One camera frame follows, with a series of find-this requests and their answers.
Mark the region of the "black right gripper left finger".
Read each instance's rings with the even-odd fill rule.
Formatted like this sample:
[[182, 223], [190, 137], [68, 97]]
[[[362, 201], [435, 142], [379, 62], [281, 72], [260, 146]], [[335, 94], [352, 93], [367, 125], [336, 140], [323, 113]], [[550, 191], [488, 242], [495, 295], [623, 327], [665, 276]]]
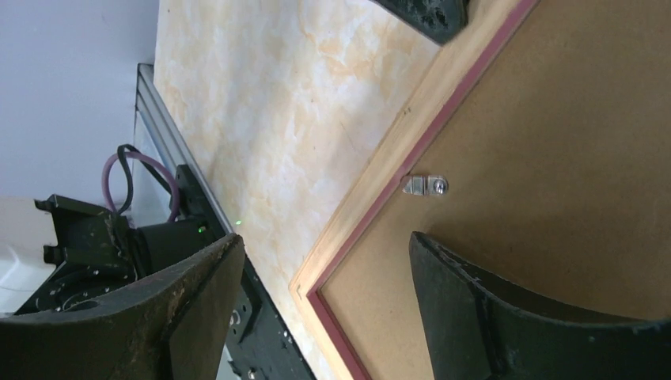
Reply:
[[4, 379], [214, 379], [245, 264], [229, 234], [63, 312], [1, 321]]

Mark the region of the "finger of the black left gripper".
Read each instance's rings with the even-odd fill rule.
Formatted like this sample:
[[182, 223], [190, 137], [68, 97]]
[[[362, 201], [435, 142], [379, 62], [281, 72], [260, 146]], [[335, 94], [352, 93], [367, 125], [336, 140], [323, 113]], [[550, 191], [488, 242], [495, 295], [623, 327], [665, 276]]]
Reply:
[[468, 25], [469, 0], [374, 0], [379, 6], [438, 45]]

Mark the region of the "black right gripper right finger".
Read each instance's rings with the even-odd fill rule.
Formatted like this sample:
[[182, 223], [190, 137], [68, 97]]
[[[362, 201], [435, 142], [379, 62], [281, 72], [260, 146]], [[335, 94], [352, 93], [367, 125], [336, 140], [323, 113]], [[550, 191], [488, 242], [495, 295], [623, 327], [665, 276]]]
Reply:
[[411, 273], [436, 379], [667, 379], [670, 321], [572, 306], [412, 233]]

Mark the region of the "brown backing board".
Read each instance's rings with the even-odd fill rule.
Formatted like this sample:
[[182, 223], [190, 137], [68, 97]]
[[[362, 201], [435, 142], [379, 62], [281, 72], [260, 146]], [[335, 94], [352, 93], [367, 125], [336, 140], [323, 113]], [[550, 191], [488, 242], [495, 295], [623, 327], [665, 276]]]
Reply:
[[536, 293], [670, 315], [670, 4], [541, 1], [320, 289], [372, 379], [431, 379], [421, 231]]

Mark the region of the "pink photo frame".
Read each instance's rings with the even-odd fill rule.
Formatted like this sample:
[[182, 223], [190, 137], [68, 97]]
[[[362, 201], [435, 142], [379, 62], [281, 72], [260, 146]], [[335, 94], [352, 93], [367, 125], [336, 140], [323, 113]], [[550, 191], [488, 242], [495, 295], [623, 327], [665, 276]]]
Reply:
[[320, 288], [536, 4], [470, 2], [468, 26], [440, 48], [291, 280], [302, 320], [337, 378], [370, 375]]

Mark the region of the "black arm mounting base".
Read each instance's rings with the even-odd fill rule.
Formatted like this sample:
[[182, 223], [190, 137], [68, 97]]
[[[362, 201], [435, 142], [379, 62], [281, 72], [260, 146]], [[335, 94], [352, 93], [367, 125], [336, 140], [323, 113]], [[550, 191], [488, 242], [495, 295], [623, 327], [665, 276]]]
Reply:
[[[194, 222], [192, 241], [202, 248], [224, 237], [228, 230], [220, 223], [191, 168], [178, 165], [180, 211], [185, 221]], [[300, 349], [250, 259], [245, 259], [241, 284], [233, 307], [222, 364], [222, 379], [314, 379]]]

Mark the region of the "aluminium front rail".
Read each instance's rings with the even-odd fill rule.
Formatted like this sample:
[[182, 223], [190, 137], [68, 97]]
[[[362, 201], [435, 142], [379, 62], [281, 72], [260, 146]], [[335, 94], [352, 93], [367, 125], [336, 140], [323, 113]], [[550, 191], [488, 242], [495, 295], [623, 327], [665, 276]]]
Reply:
[[[189, 168], [193, 183], [200, 189], [204, 207], [214, 213], [218, 236], [233, 232], [233, 227], [210, 190], [205, 176], [183, 136], [172, 119], [165, 102], [154, 85], [154, 67], [140, 63], [137, 69], [133, 145], [143, 154], [157, 160], [177, 175], [179, 168]], [[144, 169], [137, 169], [138, 189], [131, 214], [140, 225], [154, 224], [160, 213], [169, 213], [169, 194]]]

